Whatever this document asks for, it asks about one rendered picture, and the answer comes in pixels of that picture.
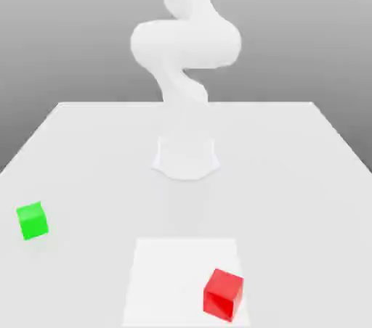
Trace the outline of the small red cube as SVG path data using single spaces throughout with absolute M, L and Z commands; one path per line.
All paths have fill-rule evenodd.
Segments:
M 203 288 L 203 311 L 231 323 L 243 297 L 244 278 L 214 269 Z

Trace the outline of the small green cube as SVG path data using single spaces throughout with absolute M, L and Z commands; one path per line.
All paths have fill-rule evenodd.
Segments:
M 16 213 L 24 240 L 30 240 L 49 232 L 47 217 L 40 202 L 19 207 Z

